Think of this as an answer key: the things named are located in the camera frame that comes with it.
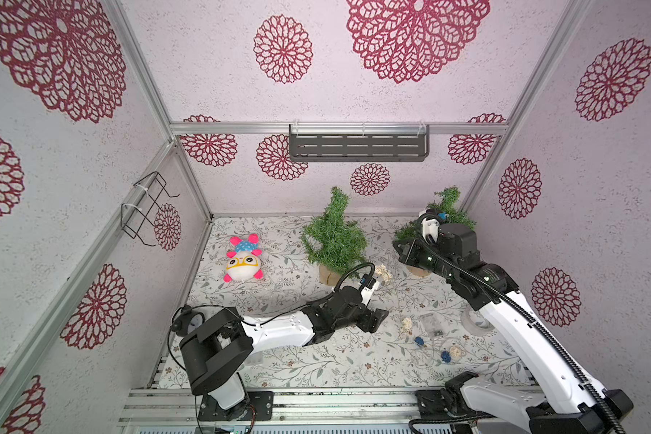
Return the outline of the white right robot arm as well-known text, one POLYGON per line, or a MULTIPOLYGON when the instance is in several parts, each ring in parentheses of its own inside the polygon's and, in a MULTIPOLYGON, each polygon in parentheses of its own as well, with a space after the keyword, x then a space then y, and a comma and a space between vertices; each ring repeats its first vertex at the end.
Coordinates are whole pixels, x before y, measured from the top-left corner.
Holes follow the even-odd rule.
POLYGON ((437 392, 417 393, 421 416, 409 422, 412 432, 423 423, 489 419, 529 433, 624 432, 622 421, 633 409, 629 396, 606 388, 574 359, 506 271, 481 259, 472 229, 432 209, 420 213, 414 228, 413 238, 394 242, 399 261, 444 278, 511 345, 541 390, 523 392, 464 372, 437 392))

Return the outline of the clear plastic battery box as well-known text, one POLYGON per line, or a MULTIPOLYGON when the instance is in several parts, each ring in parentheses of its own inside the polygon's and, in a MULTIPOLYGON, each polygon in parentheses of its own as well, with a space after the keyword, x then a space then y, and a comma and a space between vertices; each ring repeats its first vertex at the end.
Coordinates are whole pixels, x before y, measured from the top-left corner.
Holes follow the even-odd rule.
POLYGON ((421 315, 419 322, 429 337, 443 337, 447 334, 447 326, 442 321, 442 318, 433 312, 421 315))

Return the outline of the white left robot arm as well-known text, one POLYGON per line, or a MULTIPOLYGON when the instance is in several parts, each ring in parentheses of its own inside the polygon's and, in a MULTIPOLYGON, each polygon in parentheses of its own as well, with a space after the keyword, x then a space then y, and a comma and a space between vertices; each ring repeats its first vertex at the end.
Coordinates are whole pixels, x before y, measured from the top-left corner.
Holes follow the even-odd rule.
POLYGON ((210 407, 212 417, 232 421, 246 413, 256 417, 240 369, 254 354, 282 347, 319 345, 347 327, 375 333, 389 315, 370 309, 380 284, 372 262, 347 271, 332 291, 269 319, 242 316, 236 307, 184 305, 172 316, 168 334, 181 339, 177 365, 186 372, 191 392, 210 407))

